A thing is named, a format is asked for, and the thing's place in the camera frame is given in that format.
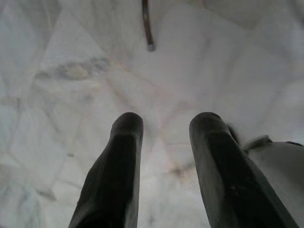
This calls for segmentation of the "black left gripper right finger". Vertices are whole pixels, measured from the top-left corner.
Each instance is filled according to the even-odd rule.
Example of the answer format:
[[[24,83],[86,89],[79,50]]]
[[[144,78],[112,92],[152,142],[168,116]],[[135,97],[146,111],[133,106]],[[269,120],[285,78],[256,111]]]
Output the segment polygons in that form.
[[[264,174],[215,113],[196,115],[190,142],[209,224],[213,228],[295,228]]]

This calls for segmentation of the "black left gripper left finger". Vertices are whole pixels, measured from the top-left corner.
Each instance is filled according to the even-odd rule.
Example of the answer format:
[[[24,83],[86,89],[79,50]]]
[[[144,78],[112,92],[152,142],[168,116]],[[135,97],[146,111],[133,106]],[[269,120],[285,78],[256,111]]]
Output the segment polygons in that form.
[[[132,112],[119,116],[86,176],[69,227],[137,227],[142,143],[142,118]]]

